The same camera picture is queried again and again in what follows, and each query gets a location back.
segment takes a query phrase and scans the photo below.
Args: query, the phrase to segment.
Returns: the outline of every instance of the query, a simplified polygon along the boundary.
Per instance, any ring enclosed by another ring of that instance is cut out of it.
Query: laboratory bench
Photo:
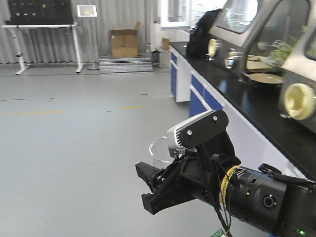
[[[171,42],[171,91],[190,101],[190,116],[222,109],[241,165],[268,163],[284,174],[316,179],[316,134],[284,118],[277,107],[280,87],[241,82],[208,59],[186,56],[187,42]]]

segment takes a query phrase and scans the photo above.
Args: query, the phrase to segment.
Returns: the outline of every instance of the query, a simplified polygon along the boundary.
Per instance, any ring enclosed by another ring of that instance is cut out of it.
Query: green led light
[[[304,236],[306,234],[305,231],[302,231],[302,230],[299,230],[299,229],[297,229],[296,232],[299,233],[302,236]]]

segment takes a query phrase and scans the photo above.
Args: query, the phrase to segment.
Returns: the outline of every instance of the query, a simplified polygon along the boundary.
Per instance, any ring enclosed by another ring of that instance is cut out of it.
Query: cable
[[[206,152],[206,148],[205,148],[204,145],[200,145],[200,147],[203,148],[204,152]],[[205,172],[204,172],[204,169],[203,169],[203,164],[202,164],[201,156],[199,155],[199,153],[197,153],[197,155],[199,156],[200,170],[201,170],[201,173],[202,173],[203,182],[204,182],[204,184],[205,184],[205,186],[206,186],[206,187],[205,187],[205,188],[206,188],[206,191],[207,191],[207,193],[208,193],[207,196],[209,197],[209,202],[210,202],[210,203],[212,204],[212,206],[214,207],[215,212],[216,212],[216,214],[217,214],[217,216],[218,216],[218,218],[219,218],[219,220],[220,220],[220,222],[221,222],[221,224],[222,224],[222,226],[223,226],[225,232],[227,233],[227,236],[228,236],[228,237],[233,237],[232,234],[229,232],[228,226],[227,226],[226,223],[225,223],[225,220],[224,220],[224,218],[223,218],[223,216],[222,216],[222,214],[221,214],[221,212],[220,212],[220,208],[219,208],[218,204],[216,203],[216,201],[215,201],[215,199],[214,199],[214,196],[212,195],[212,192],[211,192],[211,190],[210,190],[209,184],[208,184],[208,182],[207,182],[207,180],[206,180],[206,175],[205,175]]]
[[[223,210],[224,210],[224,214],[225,214],[225,219],[226,219],[226,225],[228,226],[229,223],[228,223],[228,218],[227,218],[227,208],[226,208],[226,204],[225,204],[225,200],[224,200],[224,195],[223,195],[223,191],[220,187],[220,181],[221,181],[221,178],[219,177],[219,172],[218,172],[218,169],[217,169],[217,166],[214,166],[216,168],[216,173],[217,173],[217,178],[218,178],[218,185],[219,185],[219,193],[220,193],[220,196],[221,196],[221,201],[223,203]]]
[[[224,171],[224,173],[225,173],[225,175],[226,175],[226,177],[227,177],[227,179],[228,179],[228,181],[230,180],[230,177],[228,176],[228,174],[227,174],[227,172],[226,172],[226,170],[224,169],[224,167],[221,165],[221,164],[219,164],[217,161],[215,161],[215,160],[213,160],[213,162],[214,163],[216,163],[219,167],[221,167],[221,169]],[[231,193],[229,193],[229,198],[228,198],[228,213],[229,213],[229,217],[230,217],[230,223],[229,223],[229,229],[231,228],[231,226],[232,226],[232,215],[231,215]]]

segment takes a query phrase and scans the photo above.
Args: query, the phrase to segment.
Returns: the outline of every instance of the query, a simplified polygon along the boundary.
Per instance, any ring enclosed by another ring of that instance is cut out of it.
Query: white desk
[[[73,32],[73,36],[74,36],[74,45],[75,45],[75,51],[76,51],[76,57],[77,57],[77,62],[78,62],[78,68],[76,70],[76,73],[80,73],[84,63],[81,62],[81,54],[80,54],[80,49],[79,49],[79,42],[78,42],[78,35],[77,35],[77,27],[78,27],[78,23],[75,22],[72,25],[3,25],[3,28],[8,28],[10,30],[10,33],[13,36],[13,41],[14,41],[14,45],[15,45],[15,49],[16,49],[16,53],[17,53],[17,57],[19,58],[19,64],[20,64],[20,70],[17,71],[15,74],[16,75],[20,75],[22,72],[24,72],[30,65],[29,64],[25,64],[24,62],[24,58],[23,58],[23,54],[21,51],[21,47],[19,44],[19,40],[17,38],[17,31],[21,30],[21,29],[36,29],[36,28],[64,28],[64,27],[68,27],[72,29]]]

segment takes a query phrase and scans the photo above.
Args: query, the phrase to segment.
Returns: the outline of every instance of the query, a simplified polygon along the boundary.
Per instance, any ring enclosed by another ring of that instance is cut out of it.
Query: white container
[[[171,53],[169,50],[161,49],[159,50],[159,67],[161,69],[169,69],[170,68],[170,59]]]

